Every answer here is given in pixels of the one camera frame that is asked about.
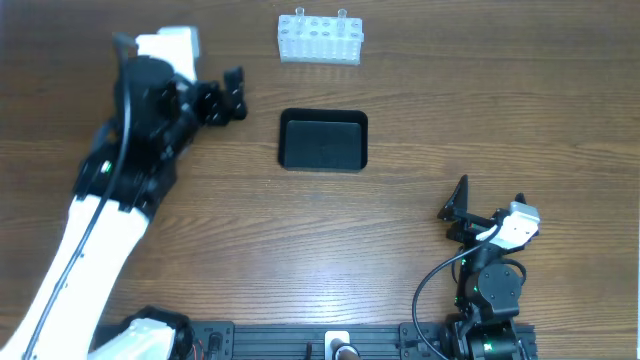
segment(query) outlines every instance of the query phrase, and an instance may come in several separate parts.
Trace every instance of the wooden table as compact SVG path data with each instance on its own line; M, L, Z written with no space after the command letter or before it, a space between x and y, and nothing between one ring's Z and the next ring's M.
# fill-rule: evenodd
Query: wooden table
M470 176L470 211L520 191L541 235L514 258L520 322L542 357L625 357L637 331L640 2L313 1L364 20L357 67L281 64L279 14L298 3L9 1L1 33L0 343L56 252L78 164L113 112L111 33L200 29L201 79L243 65L250 115L205 129L179 166L104 312L146 304L237 323L410 321L420 279L458 244L438 209ZM288 172L288 107L360 109L359 174ZM455 310L447 272L420 316Z

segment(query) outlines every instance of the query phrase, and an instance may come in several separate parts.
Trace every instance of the cable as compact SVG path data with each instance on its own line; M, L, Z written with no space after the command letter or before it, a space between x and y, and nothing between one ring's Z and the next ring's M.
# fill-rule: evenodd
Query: cable
M427 344L429 349L431 351L433 351L436 355L438 355L440 358L444 359L444 360L449 360L449 358L447 358L444 354L442 354L440 351L438 351L433 345L431 345L429 340L427 340L427 338L422 333L422 330L420 330L420 323L418 322L418 297L420 296L420 293L422 292L422 289L424 288L424 286L427 285L427 282L429 280L431 280L431 278L435 274L437 274L440 270L446 268L450 264L454 263L458 259L461 259L461 258L463 258L463 257L465 257L465 256L467 256L467 255L479 250L480 248L486 246L487 244L491 243L491 240L493 240L493 238L496 237L496 235L498 235L498 233L500 232L501 228L502 228L502 223L496 224L496 229L493 231L493 233L491 233L491 235L489 235L489 237L487 237L484 241L482 241L482 243L480 245L476 245L476 246L472 247L471 249L469 249L469 250L467 250L465 252L462 252L462 253L460 253L458 255L455 255L454 257L450 258L449 260L447 260L447 261L443 262L442 264L436 266L435 269L431 270L431 272L429 272L429 274L427 274L427 276L425 276L425 278L422 279L422 281L420 282L420 285L418 285L418 288L416 289L415 294L413 295L413 302L411 304L411 318L413 320L413 326L415 326L416 331L418 332L418 336L420 337L420 339L422 341L424 341L425 344Z
M117 55L120 60L120 74L122 76L122 79L121 79L122 94L124 97L124 102L123 102L124 129L122 134L122 143L120 144L120 153L118 154L118 159L116 160L115 169L113 171L113 174L111 175L111 179L109 180L109 183L107 184L107 187L104 193L102 194L102 197L100 198L100 202L98 203L96 210L93 212L93 216L91 216L91 220L89 220L89 224L87 225L87 228L84 231L84 235L82 235L82 238L80 239L80 242L76 247L76 250L71 255L71 258L69 259L67 266L64 268L64 271L62 271L60 278L58 278L58 281L56 282L56 285L53 288L53 292L51 293L51 296L49 297L49 300L47 301L47 304L45 305L44 310L42 311L42 315L40 315L40 319L38 320L36 328L34 329L33 334L29 339L29 344L27 345L27 349L24 353L24 356L23 356L24 360L29 360L31 358L31 354L33 353L36 343L38 342L38 338L40 337L40 333L42 332L44 323L47 321L47 317L49 316L49 313L53 308L53 304L55 303L56 299L58 298L58 295L60 295L60 291L63 289L65 283L67 282L67 278L69 277L69 273L73 269L73 266L78 261L78 258L80 258L80 256L82 255L82 251L84 250L84 247L87 244L87 241L89 240L89 236L91 235L93 228L98 222L98 218L100 217L102 210L104 209L105 205L107 204L107 201L109 200L109 198L113 194L113 191L116 188L116 183L118 178L120 177L120 173L122 172L124 159L127 155L127 149L129 147L130 130L131 130L131 94L129 92L129 86L128 86L129 78L128 78L127 72L125 71L124 66L126 64L128 55L126 50L123 49L123 46L122 46L123 44L116 40L118 39L114 37L114 45L116 46L116 52L118 53Z
M460 254L462 252L462 249L464 249L464 246L460 246L458 248L458 251L456 251L456 255ZM453 278L453 282L457 284L458 279L456 279L456 262L455 261L451 263L451 277Z
M507 264L507 265L513 265L515 267L517 267L520 272L522 273L522 284L524 285L524 282L527 281L527 269L525 269L524 265L522 265L519 261L517 260L513 260L513 259L502 259L502 263L503 264Z

